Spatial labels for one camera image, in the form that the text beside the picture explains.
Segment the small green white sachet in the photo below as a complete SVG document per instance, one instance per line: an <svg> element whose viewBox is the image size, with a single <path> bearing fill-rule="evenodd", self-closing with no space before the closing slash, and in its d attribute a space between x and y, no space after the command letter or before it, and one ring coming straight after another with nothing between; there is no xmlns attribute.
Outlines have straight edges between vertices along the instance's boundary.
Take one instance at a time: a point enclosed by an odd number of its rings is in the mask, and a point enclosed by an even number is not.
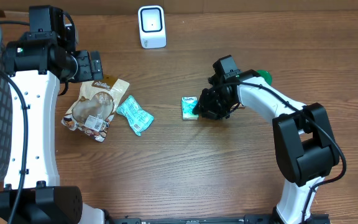
<svg viewBox="0 0 358 224"><path fill-rule="evenodd" d="M197 120L198 115L193 113L193 109L197 105L196 96L184 96L181 98L181 110L183 120Z"/></svg>

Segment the brown cookie bag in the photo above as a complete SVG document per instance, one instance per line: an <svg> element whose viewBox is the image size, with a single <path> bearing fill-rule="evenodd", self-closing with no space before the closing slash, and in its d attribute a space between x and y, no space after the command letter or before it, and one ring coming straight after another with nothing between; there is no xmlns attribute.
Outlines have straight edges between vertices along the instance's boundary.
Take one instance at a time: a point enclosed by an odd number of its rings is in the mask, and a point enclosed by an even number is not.
<svg viewBox="0 0 358 224"><path fill-rule="evenodd" d="M83 82L79 97L65 113L62 124L103 142L121 98L130 83L116 77Z"/></svg>

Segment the green lid seasoning jar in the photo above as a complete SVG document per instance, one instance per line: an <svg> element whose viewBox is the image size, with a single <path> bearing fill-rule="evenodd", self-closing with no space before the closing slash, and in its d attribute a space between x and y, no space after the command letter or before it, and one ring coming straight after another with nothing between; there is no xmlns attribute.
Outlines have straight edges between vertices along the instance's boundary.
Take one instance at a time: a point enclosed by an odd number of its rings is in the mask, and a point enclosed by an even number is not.
<svg viewBox="0 0 358 224"><path fill-rule="evenodd" d="M267 84L272 84L272 76L271 74L266 70L257 70L257 73L266 81Z"/></svg>

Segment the teal snack packet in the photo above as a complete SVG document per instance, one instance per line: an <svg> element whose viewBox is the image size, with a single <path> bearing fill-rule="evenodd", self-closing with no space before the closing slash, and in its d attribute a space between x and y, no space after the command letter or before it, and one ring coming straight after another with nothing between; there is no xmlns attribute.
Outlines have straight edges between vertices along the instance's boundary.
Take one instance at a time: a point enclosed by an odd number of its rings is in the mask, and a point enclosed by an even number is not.
<svg viewBox="0 0 358 224"><path fill-rule="evenodd" d="M117 108L116 113L127 119L129 126L137 136L141 136L141 133L154 121L154 117L143 110L132 95L129 95Z"/></svg>

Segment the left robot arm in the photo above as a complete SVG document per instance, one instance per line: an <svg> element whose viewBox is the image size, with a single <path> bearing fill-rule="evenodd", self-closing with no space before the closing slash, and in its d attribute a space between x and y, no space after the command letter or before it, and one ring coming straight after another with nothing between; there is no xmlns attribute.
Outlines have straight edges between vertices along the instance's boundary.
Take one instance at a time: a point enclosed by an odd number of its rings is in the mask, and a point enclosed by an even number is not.
<svg viewBox="0 0 358 224"><path fill-rule="evenodd" d="M12 96L11 152L0 218L8 223L111 223L85 204L77 186L61 186L55 158L55 107L70 83L103 78L100 55L76 49L75 24L53 6L29 9L29 30L9 42L0 76Z"/></svg>

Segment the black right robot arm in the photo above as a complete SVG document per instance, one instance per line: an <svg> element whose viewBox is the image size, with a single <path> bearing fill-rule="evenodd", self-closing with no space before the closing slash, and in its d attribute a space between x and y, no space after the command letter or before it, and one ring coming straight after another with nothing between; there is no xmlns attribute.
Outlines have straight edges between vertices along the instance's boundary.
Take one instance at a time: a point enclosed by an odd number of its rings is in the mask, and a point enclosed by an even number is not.
<svg viewBox="0 0 358 224"><path fill-rule="evenodd" d="M214 62L213 69L211 88L201 92L194 114L220 120L242 105L272 125L275 158L285 183L265 222L329 223L328 215L313 215L311 205L318 188L341 179L347 164L325 108L285 96L262 72L241 71L231 55Z"/></svg>

